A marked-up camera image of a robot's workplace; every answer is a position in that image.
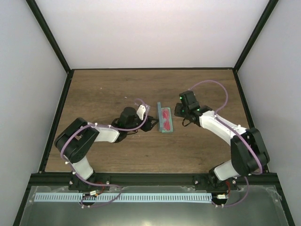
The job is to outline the light blue glasses case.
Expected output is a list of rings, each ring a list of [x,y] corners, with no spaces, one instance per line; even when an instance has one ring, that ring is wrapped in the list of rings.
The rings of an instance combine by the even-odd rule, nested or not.
[[[161,133],[172,133],[174,131],[170,107],[162,107],[157,102],[158,131]]]

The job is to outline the red transparent sunglasses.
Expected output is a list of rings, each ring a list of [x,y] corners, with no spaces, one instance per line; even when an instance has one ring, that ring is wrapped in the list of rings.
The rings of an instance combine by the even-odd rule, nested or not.
[[[172,132],[173,127],[172,127],[172,122],[171,122],[171,112],[170,108],[162,108],[162,119],[163,119],[163,132]]]

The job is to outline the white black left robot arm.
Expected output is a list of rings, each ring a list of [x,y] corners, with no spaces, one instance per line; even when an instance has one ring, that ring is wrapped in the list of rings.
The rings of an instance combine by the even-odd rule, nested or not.
[[[148,107],[140,105],[138,109],[125,107],[120,116],[110,125],[87,122],[83,118],[75,119],[54,141],[61,157],[71,165],[73,173],[80,177],[79,184],[85,190],[96,185],[92,176],[93,168],[87,160],[87,153],[95,142],[119,143],[127,135],[138,130],[148,132],[159,122],[148,115]]]

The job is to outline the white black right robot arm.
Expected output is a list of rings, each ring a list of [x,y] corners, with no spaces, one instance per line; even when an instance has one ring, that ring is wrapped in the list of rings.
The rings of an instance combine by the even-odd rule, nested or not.
[[[230,178],[263,173],[270,157],[258,129],[236,125],[220,117],[212,108],[201,106],[192,90],[179,94],[179,99],[175,116],[214,133],[230,146],[230,160],[208,173],[208,181],[213,189],[221,189]]]

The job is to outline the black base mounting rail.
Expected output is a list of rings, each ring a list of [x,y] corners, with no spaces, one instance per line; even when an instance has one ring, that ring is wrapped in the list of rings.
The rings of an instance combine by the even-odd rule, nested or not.
[[[227,187],[214,187],[209,184],[207,173],[95,173],[89,179],[92,183],[126,186],[195,186],[197,190],[224,191]],[[72,173],[43,172],[32,174],[28,188],[32,186],[67,186],[70,190],[91,191],[96,186],[82,182]]]

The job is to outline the black right frame post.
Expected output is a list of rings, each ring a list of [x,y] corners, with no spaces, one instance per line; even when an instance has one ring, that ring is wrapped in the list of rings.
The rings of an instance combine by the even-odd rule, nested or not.
[[[247,58],[249,52],[251,51],[253,45],[255,44],[257,38],[259,37],[261,31],[263,30],[265,24],[267,23],[269,17],[271,16],[273,10],[278,4],[279,0],[269,0],[266,7],[264,8],[256,26],[254,27],[246,45],[244,46],[237,62],[235,63],[233,69],[234,72],[238,72],[241,66],[243,65],[245,59]]]

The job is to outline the black aluminium frame post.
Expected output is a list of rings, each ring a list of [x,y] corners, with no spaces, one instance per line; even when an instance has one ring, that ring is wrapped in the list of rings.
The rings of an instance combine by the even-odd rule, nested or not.
[[[45,34],[50,46],[52,47],[54,53],[56,54],[59,62],[61,63],[63,69],[67,74],[70,73],[71,69],[57,43],[55,40],[54,35],[52,34],[37,2],[35,0],[26,0],[27,5],[29,6],[31,12],[33,13],[35,19],[37,20],[40,28],[42,29],[43,33]]]

